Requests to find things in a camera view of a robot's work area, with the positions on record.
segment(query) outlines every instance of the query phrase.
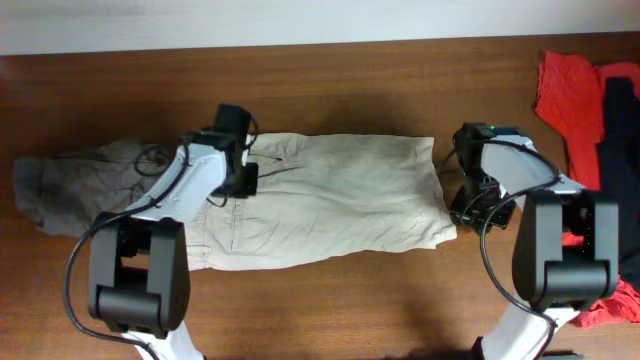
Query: red cloth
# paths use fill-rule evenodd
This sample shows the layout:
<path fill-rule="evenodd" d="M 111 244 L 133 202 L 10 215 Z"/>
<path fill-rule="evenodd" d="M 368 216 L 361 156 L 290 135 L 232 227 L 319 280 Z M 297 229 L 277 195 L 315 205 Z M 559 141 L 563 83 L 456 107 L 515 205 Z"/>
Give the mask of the red cloth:
<path fill-rule="evenodd" d="M 628 77 L 633 81 L 638 96 L 640 67 L 621 63 L 594 68 L 582 56 L 547 52 L 539 70 L 536 112 L 564 137 L 569 152 L 569 176 L 588 189 L 599 190 L 596 144 L 604 139 L 604 84 L 609 77 Z M 566 234 L 562 241 L 565 245 L 574 245 L 582 239 Z M 610 299 L 596 302 L 573 323 L 589 328 L 625 319 L 640 322 L 640 294 L 618 279 L 618 288 Z"/>

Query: wire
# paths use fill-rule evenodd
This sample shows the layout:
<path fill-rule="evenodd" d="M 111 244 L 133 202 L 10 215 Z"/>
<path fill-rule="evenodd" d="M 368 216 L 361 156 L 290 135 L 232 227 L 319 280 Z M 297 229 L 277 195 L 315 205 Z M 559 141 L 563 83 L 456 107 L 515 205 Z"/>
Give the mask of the wire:
<path fill-rule="evenodd" d="M 458 149 L 454 148 L 453 150 L 449 151 L 449 153 L 447 154 L 447 157 L 444 158 L 444 160 L 442 160 L 440 162 L 440 164 L 438 164 L 438 166 L 436 166 L 436 175 L 440 175 L 440 174 L 444 174 L 450 171 L 455 171 L 455 170 L 443 170 L 442 168 L 447 165 L 447 163 L 449 162 L 449 159 L 451 159 L 451 157 L 456 153 L 456 151 L 458 151 Z"/>
<path fill-rule="evenodd" d="M 211 197 L 210 197 L 210 196 L 208 196 L 208 197 L 207 197 L 207 202 L 208 202 L 209 204 L 211 204 L 211 205 L 215 206 L 215 207 L 223 208 L 225 205 L 227 205 L 227 200 L 228 200 L 228 199 L 229 199 L 229 197 L 227 196 L 227 194 L 224 194 L 224 199 L 222 200 L 222 204 L 218 205 L 218 204 L 214 203 L 214 202 L 211 200 Z"/>
<path fill-rule="evenodd" d="M 478 199 L 480 199 L 484 195 L 488 194 L 490 190 L 491 189 L 485 190 L 484 192 L 482 192 L 482 193 L 478 194 L 476 197 L 474 197 L 471 201 L 469 201 L 467 206 L 464 208 L 464 211 L 462 212 L 462 214 L 460 214 L 460 222 L 463 225 L 467 225 L 468 226 L 468 223 L 464 220 L 464 217 L 467 215 L 467 211 L 469 211 L 469 209 L 471 208 L 471 205 L 473 205 L 473 203 L 478 201 Z"/>
<path fill-rule="evenodd" d="M 549 167 L 549 169 L 553 172 L 553 175 L 554 175 L 553 179 L 548 181 L 548 182 L 546 182 L 546 183 L 543 183 L 543 184 L 540 184 L 540 185 L 536 185 L 536 186 L 532 186 L 532 187 L 530 187 L 528 189 L 520 190 L 520 191 L 518 191 L 518 192 L 516 192 L 516 193 L 514 193 L 512 195 L 505 196 L 498 204 L 496 204 L 494 207 L 492 207 L 491 211 L 489 212 L 489 215 L 487 216 L 487 218 L 485 219 L 485 221 L 484 221 L 484 223 L 482 225 L 482 230 L 480 231 L 480 254 L 482 255 L 482 262 L 484 263 L 484 267 L 485 267 L 485 269 L 487 271 L 487 274 L 489 275 L 489 278 L 491 279 L 491 282 L 493 283 L 493 285 L 498 289 L 500 294 L 502 294 L 502 296 L 505 299 L 507 299 L 511 304 L 513 304 L 515 307 L 517 307 L 518 309 L 520 309 L 520 310 L 522 310 L 522 311 L 524 311 L 524 312 L 526 312 L 528 314 L 531 314 L 531 315 L 534 315 L 534 316 L 538 316 L 538 317 L 542 318 L 543 320 L 545 320 L 549 324 L 549 331 L 548 331 L 548 334 L 547 334 L 547 339 L 542 344 L 542 347 L 540 348 L 540 350 L 538 351 L 538 353 L 534 357 L 534 359 L 538 359 L 538 358 L 540 358 L 542 356 L 542 354 L 544 354 L 545 350 L 547 349 L 547 347 L 549 346 L 549 344 L 553 340 L 553 336 L 555 334 L 556 329 L 558 328 L 558 324 L 550 316 L 544 314 L 543 312 L 535 311 L 535 310 L 531 309 L 529 306 L 527 306 L 527 305 L 521 303 L 520 301 L 518 301 L 511 294 L 509 294 L 509 292 L 502 286 L 502 284 L 498 280 L 495 272 L 493 271 L 493 268 L 491 267 L 491 262 L 489 261 L 489 256 L 487 254 L 487 228 L 489 226 L 489 221 L 491 221 L 491 219 L 496 214 L 496 212 L 498 212 L 498 210 L 500 208 L 502 208 L 503 206 L 505 206 L 509 202 L 515 200 L 516 198 L 518 198 L 520 196 L 526 195 L 526 194 L 534 192 L 534 191 L 544 190 L 544 189 L 547 189 L 547 188 L 549 188 L 551 186 L 554 186 L 555 184 L 559 183 L 560 182 L 560 171 L 547 158 L 545 158 L 544 156 L 540 155 L 538 152 L 529 149 L 528 147 L 526 147 L 524 145 L 517 145 L 517 144 L 511 143 L 511 142 L 508 142 L 508 141 L 501 141 L 501 140 L 480 140 L 478 142 L 483 143 L 483 144 L 495 144 L 495 145 L 508 146 L 508 147 L 515 148 L 515 149 L 517 149 L 519 151 L 525 152 L 527 154 L 530 154 L 531 156 L 539 159 L 545 165 L 547 165 Z"/>
<path fill-rule="evenodd" d="M 256 140 L 258 140 L 258 134 L 260 134 L 260 127 L 258 126 L 258 121 L 256 120 L 256 118 L 251 116 L 251 122 L 253 123 L 253 132 L 255 133 L 255 135 L 251 139 L 251 142 L 249 142 L 242 148 L 243 150 L 251 149 L 253 144 L 256 143 Z"/>
<path fill-rule="evenodd" d="M 145 176 L 145 177 L 155 177 L 155 176 L 160 176 L 164 173 L 165 170 L 167 170 L 168 166 L 165 166 L 163 169 L 156 171 L 156 172 L 146 172 L 143 171 L 142 169 L 140 169 L 140 161 L 142 160 L 142 158 L 146 155 L 148 155 L 151 151 L 156 150 L 156 149 L 164 149 L 164 147 L 162 145 L 152 145 L 147 147 L 146 149 L 140 151 L 138 153 L 138 155 L 136 155 L 135 159 L 133 160 L 133 170 L 135 170 L 135 172 L 137 172 L 140 176 Z"/>
<path fill-rule="evenodd" d="M 108 218 L 106 220 L 103 220 L 103 221 L 98 222 L 98 223 L 94 223 L 82 235 L 82 237 L 80 237 L 80 240 L 78 241 L 76 246 L 71 251 L 71 255 L 69 255 L 69 260 L 67 261 L 67 267 L 66 267 L 65 274 L 64 274 L 64 307 L 67 310 L 67 314 L 69 315 L 69 319 L 71 320 L 71 323 L 73 323 L 73 325 L 80 332 L 82 332 L 83 334 L 86 334 L 86 335 L 101 339 L 101 340 L 108 340 L 108 341 L 113 341 L 113 342 L 122 343 L 122 344 L 140 346 L 147 353 L 149 353 L 151 358 L 153 358 L 154 360 L 159 360 L 159 358 L 155 354 L 155 352 L 151 349 L 151 344 L 145 343 L 145 342 L 139 341 L 139 340 L 126 339 L 126 338 L 119 337 L 119 336 L 113 336 L 113 335 L 99 333 L 97 331 L 88 329 L 87 327 L 82 325 L 82 323 L 80 323 L 80 321 L 76 317 L 75 312 L 73 311 L 73 307 L 71 306 L 71 296 L 70 296 L 70 290 L 69 290 L 70 283 L 71 283 L 71 271 L 73 269 L 73 264 L 74 264 L 74 262 L 76 260 L 76 257 L 78 256 L 78 253 L 80 252 L 80 249 L 82 248 L 82 246 L 90 238 L 92 238 L 99 230 L 101 230 L 104 227 L 106 227 L 108 225 L 111 225 L 111 224 L 113 224 L 115 222 L 121 221 L 122 219 L 125 219 L 125 218 L 127 218 L 127 217 L 129 217 L 131 215 L 134 215 L 134 214 L 137 214 L 137 213 L 140 213 L 140 212 L 143 212 L 143 211 L 146 211 L 148 209 L 153 208 L 154 206 L 158 205 L 160 203 L 160 201 L 162 201 L 165 197 L 167 197 L 167 195 L 169 195 L 169 193 L 176 187 L 176 185 L 178 185 L 178 183 L 182 179 L 182 176 L 184 175 L 184 173 L 187 171 L 187 168 L 189 167 L 189 146 L 187 144 L 185 144 L 185 143 L 183 143 L 182 146 L 184 148 L 184 159 L 183 159 L 183 163 L 182 163 L 182 168 L 180 169 L 180 172 L 175 177 L 175 179 L 171 182 L 171 184 L 169 184 L 169 186 L 157 198 L 155 198 L 155 199 L 152 198 L 151 201 L 149 201 L 149 203 L 147 203 L 146 205 L 142 205 L 142 206 L 140 206 L 138 208 L 135 208 L 135 209 L 123 211 L 121 213 L 118 213 L 118 214 L 115 214 L 115 215 L 111 216 L 110 218 Z"/>

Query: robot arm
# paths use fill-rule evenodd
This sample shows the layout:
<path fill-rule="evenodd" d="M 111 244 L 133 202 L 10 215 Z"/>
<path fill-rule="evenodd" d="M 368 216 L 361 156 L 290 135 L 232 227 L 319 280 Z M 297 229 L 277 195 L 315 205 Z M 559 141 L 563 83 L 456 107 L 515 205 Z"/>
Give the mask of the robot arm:
<path fill-rule="evenodd" d="M 161 359 L 202 359 L 183 324 L 190 293 L 184 223 L 210 195 L 255 195 L 257 164 L 246 164 L 251 121 L 242 108 L 221 105 L 213 127 L 190 134 L 149 192 L 127 211 L 148 209 L 93 237 L 89 314 L 111 331 L 151 343 Z M 110 216 L 101 214 L 96 223 Z M 147 269 L 123 265 L 123 257 L 139 253 L 149 255 Z"/>
<path fill-rule="evenodd" d="M 536 188 L 557 176 L 549 164 L 523 150 L 535 148 L 515 128 L 465 124 L 454 135 L 454 144 L 465 183 L 452 204 L 452 216 L 476 231 L 485 221 L 506 226 L 514 204 L 487 219 L 506 194 Z M 526 195 L 515 201 L 523 214 L 512 260 L 514 285 L 529 308 L 560 327 L 615 291 L 617 205 L 561 174 L 554 185 Z M 563 247 L 563 232 L 583 236 L 583 244 Z M 554 330 L 542 317 L 511 304 L 498 326 L 476 341 L 473 353 L 486 360 L 534 359 Z"/>

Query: wooden table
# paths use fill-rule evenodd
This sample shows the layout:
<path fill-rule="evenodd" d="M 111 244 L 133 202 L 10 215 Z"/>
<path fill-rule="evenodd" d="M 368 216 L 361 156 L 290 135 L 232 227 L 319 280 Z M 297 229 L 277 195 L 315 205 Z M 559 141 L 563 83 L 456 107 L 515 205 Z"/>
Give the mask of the wooden table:
<path fill-rule="evenodd" d="M 77 332 L 62 305 L 76 239 L 49 237 L 14 208 L 11 162 L 125 136 L 167 141 L 207 126 L 220 102 L 249 109 L 269 132 L 436 138 L 451 148 L 463 122 L 511 124 L 565 164 L 562 139 L 532 111 L 543 50 L 595 63 L 640 61 L 640 34 L 428 40 L 343 45 L 42 55 L 0 59 L 0 357 L 133 359 L 133 348 Z M 459 177 L 442 178 L 452 199 Z M 510 284 L 518 227 L 494 231 L 489 251 Z M 86 315 L 87 251 L 73 276 Z M 374 359 L 412 349 L 468 348 L 506 302 L 484 272 L 475 234 L 436 251 L 364 252 L 278 271 L 192 274 L 187 322 L 209 359 Z M 640 328 L 563 328 L 551 348 L 589 359 L 634 359 Z"/>

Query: white wall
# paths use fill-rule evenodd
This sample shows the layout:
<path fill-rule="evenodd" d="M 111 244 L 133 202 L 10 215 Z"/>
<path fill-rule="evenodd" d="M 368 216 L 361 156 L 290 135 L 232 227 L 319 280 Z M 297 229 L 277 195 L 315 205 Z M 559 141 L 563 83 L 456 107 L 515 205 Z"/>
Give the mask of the white wall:
<path fill-rule="evenodd" d="M 640 0 L 0 0 L 0 53 L 640 30 Z"/>

